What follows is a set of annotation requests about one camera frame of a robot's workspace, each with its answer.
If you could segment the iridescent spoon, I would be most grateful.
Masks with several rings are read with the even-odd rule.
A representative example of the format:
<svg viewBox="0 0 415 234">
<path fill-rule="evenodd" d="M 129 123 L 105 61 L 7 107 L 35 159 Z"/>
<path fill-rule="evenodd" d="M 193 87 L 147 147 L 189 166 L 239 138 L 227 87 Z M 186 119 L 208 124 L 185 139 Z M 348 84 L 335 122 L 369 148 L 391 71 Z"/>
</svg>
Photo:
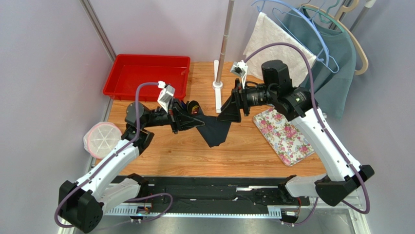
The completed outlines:
<svg viewBox="0 0 415 234">
<path fill-rule="evenodd" d="M 200 111 L 200 105 L 197 101 L 192 100 L 187 103 L 187 111 L 191 115 L 198 115 Z"/>
</svg>

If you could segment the black paper napkin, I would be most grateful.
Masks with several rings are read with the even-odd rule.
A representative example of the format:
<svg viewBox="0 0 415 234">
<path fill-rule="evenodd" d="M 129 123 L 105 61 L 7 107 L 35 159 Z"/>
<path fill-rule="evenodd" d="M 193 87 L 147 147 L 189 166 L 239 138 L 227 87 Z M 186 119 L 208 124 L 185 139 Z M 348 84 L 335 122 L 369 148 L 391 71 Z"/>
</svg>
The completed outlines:
<svg viewBox="0 0 415 234">
<path fill-rule="evenodd" d="M 196 128 L 210 148 L 217 147 L 226 141 L 231 126 L 230 122 L 218 121 L 215 116 L 204 114 L 198 114 L 196 118 L 205 123 L 204 126 Z"/>
</svg>

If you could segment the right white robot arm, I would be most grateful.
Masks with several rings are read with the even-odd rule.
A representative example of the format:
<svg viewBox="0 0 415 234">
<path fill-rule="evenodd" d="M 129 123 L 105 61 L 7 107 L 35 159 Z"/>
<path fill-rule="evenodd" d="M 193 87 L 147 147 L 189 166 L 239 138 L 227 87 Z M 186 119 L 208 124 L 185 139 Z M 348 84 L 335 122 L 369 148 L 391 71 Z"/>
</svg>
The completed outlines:
<svg viewBox="0 0 415 234">
<path fill-rule="evenodd" d="M 273 105 L 306 138 L 319 156 L 326 172 L 318 176 L 289 176 L 279 185 L 286 200 L 300 196 L 318 197 L 327 205 L 337 206 L 374 175 L 370 165 L 360 164 L 341 144 L 322 116 L 321 109 L 309 90 L 294 87 L 288 66 L 280 60 L 262 64 L 263 83 L 245 85 L 248 66 L 233 63 L 230 71 L 236 75 L 230 97 L 222 105 L 217 119 L 240 122 L 250 108 Z"/>
</svg>

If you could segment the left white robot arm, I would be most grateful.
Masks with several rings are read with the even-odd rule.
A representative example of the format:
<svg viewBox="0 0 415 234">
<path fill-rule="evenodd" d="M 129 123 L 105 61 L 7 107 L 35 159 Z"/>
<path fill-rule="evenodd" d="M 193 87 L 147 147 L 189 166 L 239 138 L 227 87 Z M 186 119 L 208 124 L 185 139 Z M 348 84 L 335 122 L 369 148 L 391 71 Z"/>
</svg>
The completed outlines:
<svg viewBox="0 0 415 234">
<path fill-rule="evenodd" d="M 136 198 L 148 182 L 132 174 L 114 187 L 109 184 L 150 145 L 154 133 L 146 127 L 169 125 L 173 133 L 201 127 L 205 122 L 198 118 L 200 104 L 183 102 L 177 98 L 167 102 L 166 109 L 149 109 L 140 102 L 126 109 L 126 130 L 121 139 L 97 166 L 76 182 L 65 181 L 59 189 L 55 223 L 62 228 L 76 227 L 84 233 L 97 227 L 103 215 L 119 204 Z"/>
</svg>

